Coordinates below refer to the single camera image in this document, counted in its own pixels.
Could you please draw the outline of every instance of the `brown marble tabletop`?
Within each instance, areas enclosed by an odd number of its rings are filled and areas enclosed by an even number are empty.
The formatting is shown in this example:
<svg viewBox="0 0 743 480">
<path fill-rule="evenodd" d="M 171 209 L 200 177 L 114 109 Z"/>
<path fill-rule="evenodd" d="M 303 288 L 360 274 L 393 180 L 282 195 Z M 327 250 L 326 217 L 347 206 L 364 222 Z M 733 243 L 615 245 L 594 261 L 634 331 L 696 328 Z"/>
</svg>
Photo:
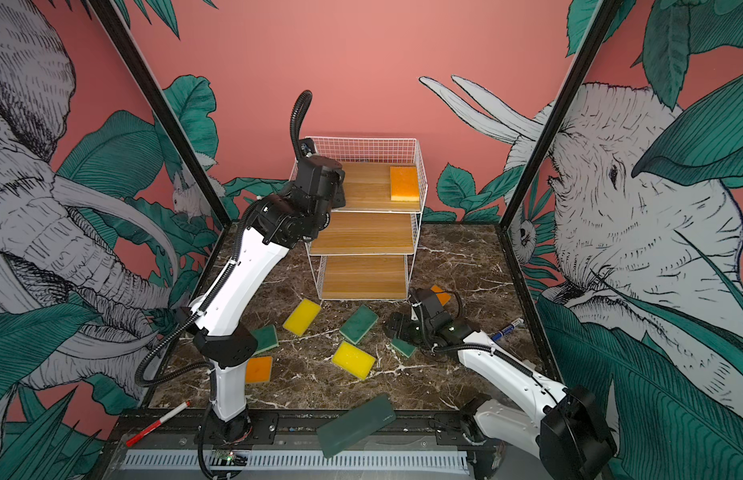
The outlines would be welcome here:
<svg viewBox="0 0 743 480">
<path fill-rule="evenodd" d="M 204 288 L 230 256 L 233 237 L 234 232 L 226 236 Z M 523 316 L 492 225 L 423 225 L 411 284 L 421 288 L 438 285 L 461 293 L 466 318 L 490 335 Z M 319 302 L 322 308 L 305 335 L 297 337 L 282 324 L 302 298 Z M 363 381 L 331 362 L 343 340 L 339 327 L 361 304 L 379 315 L 358 343 L 358 348 L 377 358 Z M 456 312 L 455 300 L 446 307 Z M 260 354 L 273 357 L 270 382 L 246 386 L 251 408 L 347 409 L 383 392 L 395 408 L 405 410 L 458 408 L 479 392 L 512 405 L 483 377 L 454 360 L 445 356 L 434 360 L 419 351 L 407 359 L 393 350 L 381 324 L 394 311 L 405 312 L 404 302 L 321 302 L 305 248 L 292 249 L 266 277 L 241 316 L 250 330 L 275 325 L 280 341 L 277 348 Z M 501 339 L 500 345 L 521 360 L 537 366 L 541 363 L 530 332 L 523 327 Z M 165 372 L 202 358 L 187 335 L 169 355 Z M 209 379 L 203 370 L 195 370 L 159 386 L 150 407 L 174 407 L 190 400 L 194 408 L 203 408 L 208 398 Z"/>
</svg>

